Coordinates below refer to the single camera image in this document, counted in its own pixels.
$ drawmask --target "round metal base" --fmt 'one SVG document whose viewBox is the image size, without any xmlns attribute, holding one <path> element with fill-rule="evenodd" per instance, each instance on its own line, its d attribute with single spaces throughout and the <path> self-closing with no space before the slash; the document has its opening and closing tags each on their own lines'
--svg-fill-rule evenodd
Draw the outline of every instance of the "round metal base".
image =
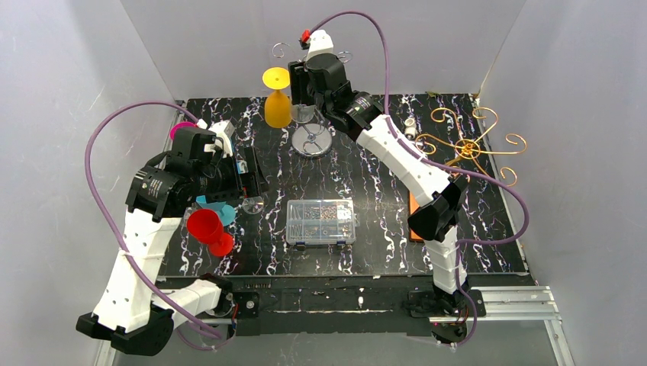
<svg viewBox="0 0 647 366">
<path fill-rule="evenodd" d="M 320 124 L 305 124 L 292 135 L 292 147 L 307 158 L 319 158 L 326 155 L 333 145 L 333 135 Z"/>
</svg>

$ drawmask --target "black marble table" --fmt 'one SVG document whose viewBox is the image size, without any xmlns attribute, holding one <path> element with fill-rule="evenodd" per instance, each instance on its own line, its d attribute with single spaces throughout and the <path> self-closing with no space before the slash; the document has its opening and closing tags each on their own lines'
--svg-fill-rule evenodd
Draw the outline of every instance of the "black marble table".
<svg viewBox="0 0 647 366">
<path fill-rule="evenodd" d="M 273 129 L 263 120 L 264 98 L 192 99 L 188 109 L 207 122 L 230 120 L 236 127 L 238 148 L 255 146 L 269 183 L 265 209 L 249 215 L 237 209 L 237 219 L 227 230 L 235 247 L 224 258 L 215 258 L 206 246 L 188 235 L 185 220 L 173 236 L 160 275 L 411 275 L 431 273 L 423 243 L 408 238 L 408 191 L 384 164 L 347 136 L 333 133 L 333 148 L 321 159 L 303 159 L 295 153 L 290 137 L 296 126 Z M 430 112 L 437 107 L 457 111 L 466 138 L 476 138 L 480 129 L 472 117 L 468 95 L 393 95 L 391 116 L 402 122 L 415 117 L 419 130 L 456 141 L 454 121 L 437 124 Z M 438 145 L 437 162 L 455 157 L 451 147 Z M 479 158 L 492 175 L 489 158 Z M 460 163 L 475 170 L 471 162 Z M 359 226 L 352 247 L 308 248 L 298 251 L 285 243 L 288 200 L 352 199 Z M 503 239 L 512 234 L 510 221 L 498 188 L 472 179 L 461 214 L 459 238 Z M 468 246 L 463 251 L 468 272 L 526 272 L 516 243 L 504 246 Z"/>
</svg>

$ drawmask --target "silver curled hook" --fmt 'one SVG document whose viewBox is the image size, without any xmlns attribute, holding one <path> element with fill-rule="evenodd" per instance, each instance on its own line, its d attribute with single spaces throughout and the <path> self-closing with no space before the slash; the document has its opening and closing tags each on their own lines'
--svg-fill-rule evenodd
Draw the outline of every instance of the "silver curled hook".
<svg viewBox="0 0 647 366">
<path fill-rule="evenodd" d="M 342 60 L 342 63 L 347 63 L 352 59 L 352 53 L 350 53 L 349 51 L 342 51 L 337 55 L 339 55 L 339 59 Z"/>
<path fill-rule="evenodd" d="M 292 50 L 292 53 L 293 53 L 294 55 L 296 55 L 296 54 L 297 54 L 297 53 L 295 52 L 295 49 L 294 49 L 294 48 L 292 48 L 292 46 L 290 46 L 290 45 L 289 45 L 289 44 L 287 44 L 287 43 L 279 42 L 279 43 L 275 44 L 275 45 L 274 45 L 274 47 L 272 47 L 272 56 L 276 57 L 277 59 L 282 59 L 283 57 L 285 57 L 285 52 L 283 52 L 283 47 L 279 47 L 279 46 L 288 46 L 288 47 L 290 47 L 290 50 Z M 278 50 L 280 50 L 280 51 L 281 51 L 281 55 L 277 55 L 277 54 L 276 54 L 276 47 L 278 47 Z"/>
</svg>

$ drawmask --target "clear plastic organizer box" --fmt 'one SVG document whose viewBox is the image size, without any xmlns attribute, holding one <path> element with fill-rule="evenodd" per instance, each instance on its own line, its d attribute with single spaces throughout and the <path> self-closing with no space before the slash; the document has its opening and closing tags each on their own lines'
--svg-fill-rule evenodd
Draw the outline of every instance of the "clear plastic organizer box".
<svg viewBox="0 0 647 366">
<path fill-rule="evenodd" d="M 289 200 L 286 224 L 291 245 L 355 242 L 352 200 Z"/>
</svg>

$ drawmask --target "purple hose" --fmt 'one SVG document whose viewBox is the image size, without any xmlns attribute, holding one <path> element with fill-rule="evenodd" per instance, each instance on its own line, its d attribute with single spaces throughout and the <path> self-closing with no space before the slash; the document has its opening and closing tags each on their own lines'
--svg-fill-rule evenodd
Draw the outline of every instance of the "purple hose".
<svg viewBox="0 0 647 366">
<path fill-rule="evenodd" d="M 186 109 L 173 104 L 169 103 L 166 101 L 141 101 L 139 103 L 133 103 L 129 104 L 125 107 L 119 108 L 109 116 L 107 116 L 95 129 L 95 132 L 92 133 L 90 136 L 90 140 L 88 141 L 88 145 L 85 147 L 85 179 L 88 181 L 88 186 L 90 187 L 90 192 L 92 193 L 93 198 L 97 202 L 97 206 L 99 206 L 99 210 L 101 210 L 101 213 L 103 214 L 103 217 L 105 217 L 105 220 L 108 222 L 108 225 L 110 226 L 110 229 L 112 230 L 112 233 L 114 234 L 114 237 L 117 238 L 117 242 L 119 243 L 119 247 L 121 247 L 122 250 L 125 252 L 128 252 L 128 247 L 126 246 L 126 242 L 124 241 L 123 236 L 119 232 L 119 228 L 117 227 L 117 224 L 114 222 L 114 219 L 108 212 L 108 209 L 106 208 L 105 204 L 103 203 L 103 200 L 101 199 L 101 196 L 99 195 L 99 192 L 97 191 L 97 187 L 95 185 L 95 180 L 92 177 L 92 167 L 90 166 L 90 157 L 92 155 L 92 146 L 95 144 L 95 141 L 97 140 L 97 137 L 99 136 L 101 130 L 110 123 L 111 120 L 113 120 L 116 116 L 124 113 L 125 111 L 128 111 L 130 109 L 133 109 L 135 107 L 139 107 L 142 105 L 165 105 L 171 108 L 175 108 L 178 111 L 183 112 L 186 114 L 191 120 L 193 120 L 195 123 L 198 123 L 198 119 L 189 111 Z M 155 284 L 146 277 L 146 275 L 142 272 L 141 268 L 135 260 L 133 259 L 132 256 L 126 255 L 126 259 L 128 260 L 128 263 L 130 263 L 130 266 L 133 268 L 135 273 L 137 274 L 137 277 L 142 280 L 142 282 L 155 294 L 157 295 L 162 301 L 167 303 L 169 306 L 171 306 L 175 311 L 178 313 L 182 314 L 186 319 L 189 319 L 193 323 L 195 323 L 197 326 L 200 326 L 200 328 L 206 330 L 208 333 L 212 334 L 213 337 L 215 338 L 220 338 L 220 333 L 216 332 L 215 329 L 211 328 L 209 325 L 205 324 L 202 322 L 200 319 L 196 318 L 195 316 L 191 315 L 190 312 L 185 310 L 183 307 L 179 306 L 175 301 L 171 300 L 168 296 L 166 296 L 162 291 L 159 290 L 155 286 Z"/>
<path fill-rule="evenodd" d="M 313 32 L 316 31 L 317 29 L 321 28 L 324 24 L 326 24 L 328 21 L 330 21 L 330 20 L 332 20 L 334 18 L 337 18 L 340 15 L 345 15 L 345 14 L 355 14 L 355 15 L 359 15 L 359 16 L 362 16 L 362 17 L 370 20 L 371 23 L 373 23 L 373 25 L 375 26 L 375 29 L 378 31 L 378 34 L 380 35 L 380 40 L 382 41 L 382 47 L 384 48 L 384 54 L 385 54 L 385 114 L 388 116 L 387 125 L 388 125 L 388 129 L 391 131 L 391 135 L 396 136 L 396 138 L 397 138 L 398 135 L 396 134 L 395 126 L 393 125 L 393 122 L 391 121 L 391 116 L 388 113 L 388 89 L 389 89 L 389 81 L 388 81 L 389 80 L 388 47 L 386 45 L 386 39 L 385 39 L 384 33 L 382 33 L 382 29 L 380 28 L 378 23 L 375 21 L 375 19 L 373 19 L 370 15 L 368 15 L 366 13 L 362 13 L 360 11 L 342 11 L 340 13 L 337 13 L 335 15 L 331 15 L 328 18 L 323 19 L 321 22 L 319 22 L 319 24 L 314 26 L 312 31 Z M 409 152 L 413 157 L 415 157 L 416 159 L 420 158 L 419 153 L 416 152 L 415 150 L 411 149 L 411 147 L 409 147 L 409 145 L 407 143 L 405 143 L 403 140 L 398 139 L 398 143 L 405 150 L 407 150 L 407 152 Z M 519 239 L 519 237 L 521 237 L 523 235 L 523 233 L 526 232 L 526 229 L 528 229 L 528 223 L 530 221 L 530 212 L 528 211 L 528 207 L 526 205 L 526 202 L 521 198 L 521 196 L 519 196 L 518 193 L 516 193 L 510 187 L 507 187 L 506 185 L 502 184 L 498 180 L 496 180 L 494 178 L 491 178 L 491 177 L 488 177 L 487 175 L 483 175 L 481 173 L 471 172 L 469 170 L 463 170 L 463 169 L 459 169 L 459 168 L 453 168 L 453 167 L 450 167 L 450 166 L 447 166 L 447 165 L 440 164 L 438 162 L 432 162 L 431 160 L 429 160 L 427 158 L 422 158 L 421 161 L 426 163 L 427 165 L 435 166 L 435 167 L 437 167 L 439 169 L 446 170 L 447 172 L 454 172 L 454 173 L 460 173 L 460 174 L 464 174 L 464 175 L 470 175 L 470 176 L 475 177 L 475 178 L 480 178 L 480 179 L 484 179 L 486 181 L 489 181 L 493 185 L 496 185 L 497 187 L 504 189 L 509 194 L 512 194 L 512 196 L 519 202 L 519 205 L 521 206 L 521 209 L 523 210 L 523 225 L 521 226 L 521 228 L 519 229 L 519 231 L 516 234 L 514 234 L 514 235 L 512 235 L 510 237 L 507 237 L 506 239 L 500 239 L 500 240 L 460 239 L 460 240 L 457 240 L 456 241 L 456 247 L 457 247 L 457 250 L 456 250 L 456 265 L 457 266 L 461 262 L 461 251 L 460 251 L 461 245 L 463 245 L 463 244 L 479 244 L 479 245 L 482 245 L 482 246 L 496 246 L 496 245 L 500 245 L 500 244 L 506 244 L 506 243 L 513 242 L 514 240 Z M 460 283 L 460 276 L 459 276 L 459 269 L 458 268 L 455 271 L 455 276 L 456 276 L 456 283 L 459 284 Z M 472 314 L 474 314 L 474 323 L 472 325 L 472 329 L 470 329 L 470 331 L 469 331 L 468 335 L 465 337 L 465 339 L 463 339 L 461 342 L 459 342 L 457 344 L 457 345 L 463 345 L 464 343 L 466 343 L 474 335 L 474 332 L 476 331 L 476 318 L 477 318 L 477 316 L 476 316 L 476 304 L 474 304 L 474 300 L 460 286 L 456 286 L 456 287 L 459 289 L 459 292 L 463 296 L 465 296 L 467 298 L 470 306 L 472 307 Z"/>
</svg>

